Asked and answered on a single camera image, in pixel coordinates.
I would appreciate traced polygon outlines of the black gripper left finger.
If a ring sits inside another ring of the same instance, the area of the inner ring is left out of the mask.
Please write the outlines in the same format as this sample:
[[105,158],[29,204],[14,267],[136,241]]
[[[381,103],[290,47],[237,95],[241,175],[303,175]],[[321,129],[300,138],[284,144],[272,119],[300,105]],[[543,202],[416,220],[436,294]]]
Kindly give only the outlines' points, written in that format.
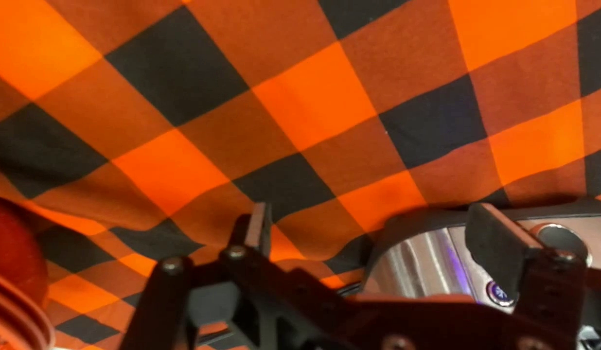
[[292,350],[294,329],[284,321],[288,274],[268,259],[270,224],[270,206],[257,202],[235,220],[214,263],[162,259],[119,350],[197,350],[214,323],[226,323],[251,350]]

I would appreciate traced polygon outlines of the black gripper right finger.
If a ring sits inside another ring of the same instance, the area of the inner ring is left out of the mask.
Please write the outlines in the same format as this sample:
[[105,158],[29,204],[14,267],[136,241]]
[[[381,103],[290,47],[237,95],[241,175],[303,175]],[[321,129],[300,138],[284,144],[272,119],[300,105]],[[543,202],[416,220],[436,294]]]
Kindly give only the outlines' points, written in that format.
[[473,204],[465,245],[477,265],[515,300],[504,344],[512,350],[574,350],[584,309],[584,267],[560,259],[488,202]]

